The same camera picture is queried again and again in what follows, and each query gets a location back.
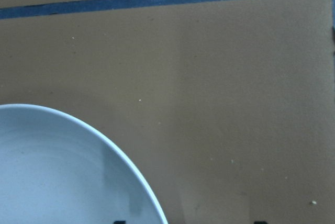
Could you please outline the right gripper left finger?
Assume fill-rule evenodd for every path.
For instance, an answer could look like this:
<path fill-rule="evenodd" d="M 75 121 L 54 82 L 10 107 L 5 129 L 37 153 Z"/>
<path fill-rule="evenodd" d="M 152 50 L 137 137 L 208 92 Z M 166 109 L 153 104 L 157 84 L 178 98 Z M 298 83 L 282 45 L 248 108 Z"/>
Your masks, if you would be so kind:
<path fill-rule="evenodd" d="M 113 224 L 126 224 L 125 220 L 116 220 L 113 222 Z"/>

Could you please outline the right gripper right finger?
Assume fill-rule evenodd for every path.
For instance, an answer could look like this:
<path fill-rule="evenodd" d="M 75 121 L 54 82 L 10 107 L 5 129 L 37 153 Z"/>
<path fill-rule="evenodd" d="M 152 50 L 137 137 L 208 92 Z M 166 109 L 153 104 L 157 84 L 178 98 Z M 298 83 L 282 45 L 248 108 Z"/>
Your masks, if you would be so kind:
<path fill-rule="evenodd" d="M 254 221 L 253 224 L 267 224 L 267 221 L 264 221 L 264 220 L 257 220 L 257 221 Z"/>

